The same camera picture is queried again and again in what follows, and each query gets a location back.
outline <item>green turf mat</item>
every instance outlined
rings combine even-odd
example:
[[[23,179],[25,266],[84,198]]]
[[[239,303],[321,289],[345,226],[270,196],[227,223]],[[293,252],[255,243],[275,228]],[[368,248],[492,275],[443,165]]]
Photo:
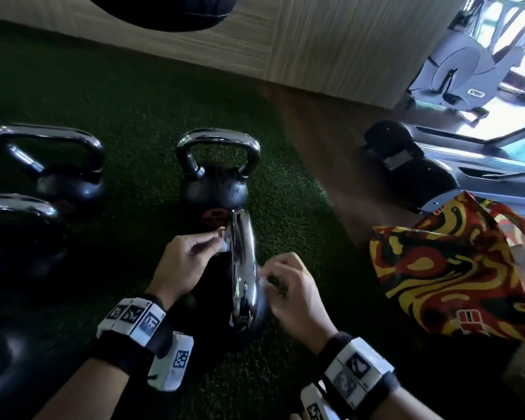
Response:
[[[249,181],[259,260],[300,254],[337,325],[367,338],[404,373],[413,344],[402,316],[387,304],[367,253],[352,245],[252,81],[0,23],[0,125],[10,122],[81,128],[107,152],[105,209],[71,225],[85,248],[83,273],[51,285],[57,294],[51,301],[28,300],[13,289],[0,293],[0,314],[15,317],[37,339],[37,352],[84,350],[105,313],[146,287],[164,246],[189,229],[176,205],[182,174],[175,145],[190,129],[223,127],[261,143],[261,163]],[[48,162],[81,155],[61,146],[24,144]],[[239,162],[243,155],[211,147],[198,156]],[[0,191],[33,194],[2,153]],[[132,388],[123,403],[144,419],[160,418],[154,413],[189,420],[285,418],[314,364],[272,324],[262,341],[176,395]]]

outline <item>red and yellow bag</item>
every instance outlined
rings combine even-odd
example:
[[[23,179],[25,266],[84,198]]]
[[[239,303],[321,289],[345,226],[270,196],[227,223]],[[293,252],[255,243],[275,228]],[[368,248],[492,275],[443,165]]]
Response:
[[[413,228],[374,227],[370,253],[428,332],[525,339],[525,219],[506,205],[465,191]]]

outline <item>wrist-mounted tracker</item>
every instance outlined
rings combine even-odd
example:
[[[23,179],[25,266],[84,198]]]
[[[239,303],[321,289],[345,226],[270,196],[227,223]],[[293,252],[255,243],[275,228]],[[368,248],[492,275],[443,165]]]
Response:
[[[148,373],[150,386],[176,390],[183,379],[194,341],[174,332],[161,301],[151,295],[121,300],[99,323],[92,357],[129,375]]]
[[[362,338],[352,339],[325,366],[322,381],[301,392],[310,420],[368,418],[400,387],[394,367]]]

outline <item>chrome kettlebell handle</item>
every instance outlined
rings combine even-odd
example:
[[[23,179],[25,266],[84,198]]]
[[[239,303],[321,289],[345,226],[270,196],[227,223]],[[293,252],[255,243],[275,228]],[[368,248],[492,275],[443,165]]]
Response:
[[[62,215],[53,205],[23,194],[0,193],[0,211],[28,213],[39,217],[52,227],[65,227]]]
[[[257,277],[255,234],[251,215],[245,209],[232,211],[228,225],[232,260],[232,301],[230,326],[238,331],[248,329],[259,313],[264,297]]]
[[[185,175],[196,176],[196,178],[200,178],[204,174],[204,168],[196,163],[191,153],[193,147],[197,144],[223,144],[245,149],[247,151],[247,161],[238,168],[239,174],[244,178],[251,175],[261,157],[259,142],[249,134],[215,128],[189,131],[177,144],[177,160],[181,164]]]
[[[84,162],[85,169],[93,174],[100,174],[105,161],[105,152],[101,142],[90,133],[75,128],[65,128],[48,125],[12,124],[0,126],[0,143],[3,143],[9,154],[28,167],[39,177],[45,167],[27,152],[21,150],[10,140],[14,138],[29,138],[34,140],[49,140],[77,143],[84,146],[88,155]]]

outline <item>wall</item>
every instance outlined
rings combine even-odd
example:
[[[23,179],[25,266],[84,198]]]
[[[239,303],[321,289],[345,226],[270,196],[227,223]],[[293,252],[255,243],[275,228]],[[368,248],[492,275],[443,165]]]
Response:
[[[166,34],[89,0],[0,0],[0,19],[392,108],[465,0],[239,0],[212,29]]]

